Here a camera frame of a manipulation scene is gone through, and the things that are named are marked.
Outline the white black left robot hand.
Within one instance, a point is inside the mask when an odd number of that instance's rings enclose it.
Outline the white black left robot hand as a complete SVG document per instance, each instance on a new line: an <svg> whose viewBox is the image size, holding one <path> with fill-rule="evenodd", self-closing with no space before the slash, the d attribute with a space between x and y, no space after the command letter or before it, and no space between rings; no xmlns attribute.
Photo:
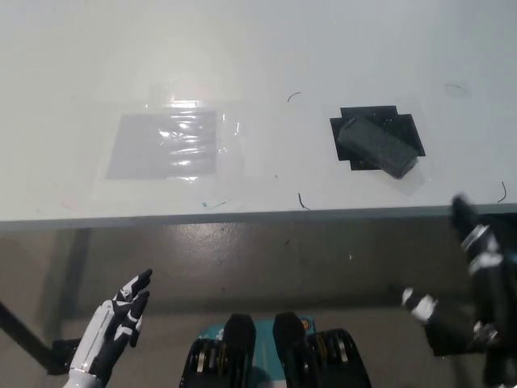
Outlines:
<svg viewBox="0 0 517 388"><path fill-rule="evenodd" d="M152 269L133 277L94 312L72 359L65 388L105 387L126 347L137 346Z"/></svg>

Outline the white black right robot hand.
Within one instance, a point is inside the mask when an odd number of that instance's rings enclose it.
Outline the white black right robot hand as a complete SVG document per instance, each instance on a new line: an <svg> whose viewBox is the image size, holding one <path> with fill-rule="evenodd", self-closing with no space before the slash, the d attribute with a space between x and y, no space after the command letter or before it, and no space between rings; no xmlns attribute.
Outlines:
<svg viewBox="0 0 517 388"><path fill-rule="evenodd" d="M515 233L462 195L452 199L451 221L466 258L473 313L409 286L398 292L401 305L423 325L436 356L515 352Z"/></svg>

